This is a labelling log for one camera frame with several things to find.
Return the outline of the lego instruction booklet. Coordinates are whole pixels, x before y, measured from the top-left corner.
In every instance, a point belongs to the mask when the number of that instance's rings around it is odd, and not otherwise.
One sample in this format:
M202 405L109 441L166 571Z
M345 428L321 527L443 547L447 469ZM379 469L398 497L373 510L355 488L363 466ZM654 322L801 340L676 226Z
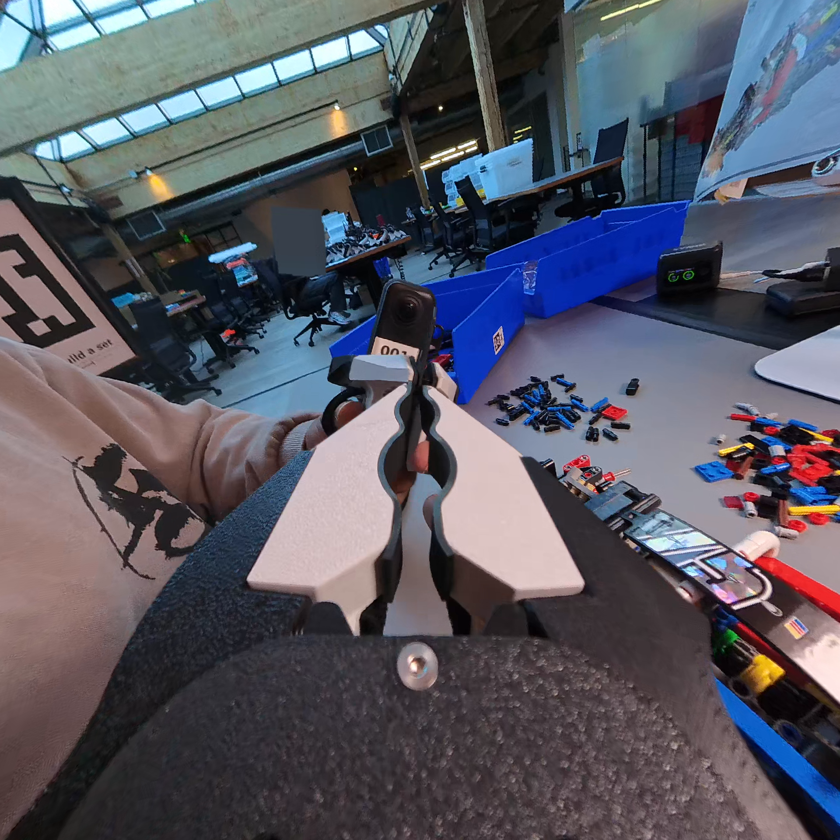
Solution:
M749 2L695 200L839 145L839 2Z

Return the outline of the white storage box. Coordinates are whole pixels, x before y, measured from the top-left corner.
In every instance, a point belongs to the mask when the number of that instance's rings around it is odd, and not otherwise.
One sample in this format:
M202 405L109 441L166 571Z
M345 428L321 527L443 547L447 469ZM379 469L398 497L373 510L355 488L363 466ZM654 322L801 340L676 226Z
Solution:
M520 140L483 155L477 171L487 201L525 191L533 182L532 139Z

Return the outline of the pile of mixed lego pieces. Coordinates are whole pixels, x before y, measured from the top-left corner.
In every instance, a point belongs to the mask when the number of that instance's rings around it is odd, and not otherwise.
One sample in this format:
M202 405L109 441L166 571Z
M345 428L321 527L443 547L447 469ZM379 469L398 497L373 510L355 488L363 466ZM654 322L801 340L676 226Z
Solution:
M839 433L799 418L735 402L738 432L710 437L710 455L692 467L721 485L720 504L770 526L782 539L839 522Z

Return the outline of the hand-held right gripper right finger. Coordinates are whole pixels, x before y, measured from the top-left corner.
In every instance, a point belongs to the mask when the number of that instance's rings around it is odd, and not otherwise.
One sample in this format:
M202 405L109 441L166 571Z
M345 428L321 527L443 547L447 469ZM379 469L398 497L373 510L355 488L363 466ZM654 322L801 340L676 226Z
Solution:
M582 593L549 506L557 479L433 387L420 419L439 486L429 567L452 630L477 632L500 606Z

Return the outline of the small black charger block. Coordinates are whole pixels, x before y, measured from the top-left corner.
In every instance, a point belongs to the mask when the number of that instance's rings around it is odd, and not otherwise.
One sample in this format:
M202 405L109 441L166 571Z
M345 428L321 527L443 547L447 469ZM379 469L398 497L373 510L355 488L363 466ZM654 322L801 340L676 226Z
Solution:
M788 319L839 309L839 289L826 283L787 280L768 287L765 298L769 309Z

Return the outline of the black desk mat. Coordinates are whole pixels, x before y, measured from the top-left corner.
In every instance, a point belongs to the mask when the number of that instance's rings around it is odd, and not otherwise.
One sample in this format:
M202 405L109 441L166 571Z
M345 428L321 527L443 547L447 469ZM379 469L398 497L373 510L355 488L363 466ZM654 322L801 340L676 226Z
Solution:
M648 278L593 303L770 350L783 350L839 323L838 311L786 318L767 308L763 298L762 291L723 287L661 298L655 294L655 280Z

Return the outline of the pile of black blue pins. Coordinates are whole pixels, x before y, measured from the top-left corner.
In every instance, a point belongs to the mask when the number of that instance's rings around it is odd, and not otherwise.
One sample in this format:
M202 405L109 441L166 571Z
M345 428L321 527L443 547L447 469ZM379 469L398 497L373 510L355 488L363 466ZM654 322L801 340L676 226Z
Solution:
M615 398L589 399L576 380L562 373L531 375L494 394L485 405L495 412L494 422L499 427L520 426L543 436L573 435L588 445L615 443L634 428L628 409L622 421L602 416L601 410L607 406L625 408Z

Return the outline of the lego car model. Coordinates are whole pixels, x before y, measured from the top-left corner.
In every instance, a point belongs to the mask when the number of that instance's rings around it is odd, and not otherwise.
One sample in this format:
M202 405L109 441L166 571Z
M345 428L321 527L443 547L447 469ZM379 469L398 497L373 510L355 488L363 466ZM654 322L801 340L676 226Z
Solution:
M838 595L780 561L790 528L734 548L581 457L537 465L622 538L710 625L723 706L813 838L838 838Z

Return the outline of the dark office table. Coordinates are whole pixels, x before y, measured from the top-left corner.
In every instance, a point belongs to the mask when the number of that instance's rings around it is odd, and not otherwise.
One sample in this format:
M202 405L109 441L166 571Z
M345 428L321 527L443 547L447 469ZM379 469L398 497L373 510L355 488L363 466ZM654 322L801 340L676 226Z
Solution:
M412 237L407 235L387 244L368 248L358 255L341 259L327 266L327 272L336 272L345 279L354 279L357 286L362 285L366 288L373 305L378 307L384 283L376 272L374 262L384 257L394 260L405 257L407 246L411 242Z

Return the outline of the blue storage bin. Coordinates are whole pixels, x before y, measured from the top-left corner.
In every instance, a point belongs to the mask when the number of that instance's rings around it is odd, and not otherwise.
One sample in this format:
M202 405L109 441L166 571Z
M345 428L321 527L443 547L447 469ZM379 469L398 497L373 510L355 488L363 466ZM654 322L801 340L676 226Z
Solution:
M486 269L421 286L435 295L437 324L451 334L458 387L465 405L516 337L524 323L523 276L518 266Z
M690 201L619 207L525 239L488 256L488 270L539 262L529 316L549 319L653 276L680 245Z

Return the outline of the wooden office table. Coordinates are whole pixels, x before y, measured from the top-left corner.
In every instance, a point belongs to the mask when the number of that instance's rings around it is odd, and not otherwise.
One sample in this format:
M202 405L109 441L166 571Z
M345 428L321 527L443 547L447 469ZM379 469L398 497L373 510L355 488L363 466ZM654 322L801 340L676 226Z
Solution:
M619 155L607 161L602 161L598 164L591 164L578 171L571 171L564 173L561 176L556 176L554 178L548 178L543 179L539 182L534 182L533 184L530 184L525 189L520 190L519 192L501 195L497 198L487 198L485 199L485 203L504 202L512 200L514 198L549 193L552 190L556 191L561 188L576 189L578 185L582 185L586 182L591 181L593 177L600 175L604 172L609 172L617 166L620 167L623 162L624 157L622 155Z

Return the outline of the person's left hand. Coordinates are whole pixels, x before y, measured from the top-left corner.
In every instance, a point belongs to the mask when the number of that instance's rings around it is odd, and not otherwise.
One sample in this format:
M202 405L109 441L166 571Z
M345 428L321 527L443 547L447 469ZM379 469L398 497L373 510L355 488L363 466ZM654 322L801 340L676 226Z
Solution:
M342 402L333 412L333 421L339 429L364 412L364 405L355 400ZM328 438L323 427L324 414L316 416L307 427L302 439L301 450L311 451ZM420 435L414 451L404 460L402 467L390 481L390 487L399 500L401 507L405 507L411 490L420 474L428 472L429 441L424 434ZM423 519L429 529L434 526L434 504L438 496L433 493L425 498L422 505Z

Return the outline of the person's left forearm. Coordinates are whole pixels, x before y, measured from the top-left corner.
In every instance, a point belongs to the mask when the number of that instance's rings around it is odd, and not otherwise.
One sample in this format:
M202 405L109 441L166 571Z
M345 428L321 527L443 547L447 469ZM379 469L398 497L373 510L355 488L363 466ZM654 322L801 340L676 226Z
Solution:
M322 439L315 413L275 419L201 401L154 405L133 457L205 522L225 518Z

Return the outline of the black device green display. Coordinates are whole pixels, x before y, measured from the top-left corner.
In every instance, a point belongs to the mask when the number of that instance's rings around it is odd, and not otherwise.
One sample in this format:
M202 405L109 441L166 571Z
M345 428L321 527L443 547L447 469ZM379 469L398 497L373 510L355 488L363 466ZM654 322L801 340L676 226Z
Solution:
M656 293L660 298L700 293L719 287L723 243L670 248L658 258Z

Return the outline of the black office chair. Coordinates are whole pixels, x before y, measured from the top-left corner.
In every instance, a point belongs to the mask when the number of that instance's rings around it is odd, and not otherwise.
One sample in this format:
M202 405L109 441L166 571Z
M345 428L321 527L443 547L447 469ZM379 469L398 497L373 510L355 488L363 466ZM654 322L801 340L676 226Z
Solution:
M455 188L469 216L470 250L486 267L489 255L514 244L516 229L509 214L484 204L469 177L456 181Z
M570 201L557 206L554 215L576 221L596 217L601 212L620 207L626 201L622 175L629 119L600 129L593 163L563 184Z

